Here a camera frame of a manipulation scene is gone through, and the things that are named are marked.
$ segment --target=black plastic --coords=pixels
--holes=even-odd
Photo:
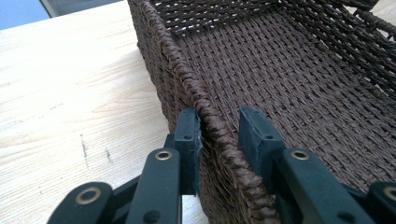
[[[113,190],[113,204],[117,211],[111,223],[125,223],[125,220],[129,213],[131,201],[134,199],[134,193],[136,192],[137,184],[139,183],[140,176],[126,182]]]
[[[283,151],[276,167],[303,214],[303,223],[374,223],[312,152]]]
[[[374,183],[365,207],[377,223],[396,223],[396,183]]]
[[[86,189],[97,188],[100,190],[99,197],[91,203],[80,204],[78,195]],[[82,194],[82,199],[93,198],[92,194]],[[115,208],[112,204],[113,190],[101,182],[91,182],[73,189],[49,218],[49,224],[86,224],[86,223],[109,223],[114,216]]]
[[[262,176],[267,191],[275,194],[271,181],[273,160],[285,148],[283,138],[264,114],[252,107],[240,106],[239,147],[257,175]]]
[[[159,160],[162,152],[172,156]],[[176,150],[161,148],[149,153],[125,223],[181,223],[180,156]]]
[[[199,154],[203,147],[200,122],[193,107],[182,110],[178,115],[174,144],[181,158],[183,195],[195,195],[199,190]]]
[[[163,147],[175,148],[175,135],[173,133],[169,133],[168,135],[166,135]]]
[[[276,195],[276,208],[282,224],[303,223],[303,214],[293,198],[286,200],[282,195]]]

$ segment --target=woven basket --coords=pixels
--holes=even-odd
[[[279,222],[237,147],[240,105],[342,183],[395,181],[396,28],[368,11],[376,2],[129,0],[170,131],[187,106],[203,121],[199,196],[211,222]]]

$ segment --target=table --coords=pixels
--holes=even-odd
[[[374,14],[396,24],[396,2]],[[44,223],[73,188],[140,175],[168,134],[126,1],[0,31],[0,222]],[[207,223],[196,198],[183,222]]]

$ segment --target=wicker basket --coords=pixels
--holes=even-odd
[[[368,11],[376,2],[129,0],[170,131],[187,106],[204,122],[199,196],[211,222],[279,221],[237,148],[240,105],[342,183],[396,179],[396,28]]]

